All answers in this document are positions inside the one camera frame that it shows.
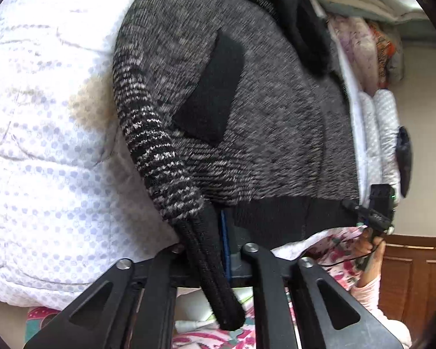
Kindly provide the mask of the person right hand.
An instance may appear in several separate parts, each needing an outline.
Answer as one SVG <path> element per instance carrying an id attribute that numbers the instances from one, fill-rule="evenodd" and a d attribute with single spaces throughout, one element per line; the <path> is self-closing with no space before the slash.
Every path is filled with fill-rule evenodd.
<path id="1" fill-rule="evenodd" d="M 380 236 L 372 237 L 372 229 L 364 229 L 362 234 L 357 237 L 353 245 L 353 255 L 355 257 L 370 254 L 368 269 L 364 270 L 356 286 L 363 288 L 381 274 L 386 242 Z"/>

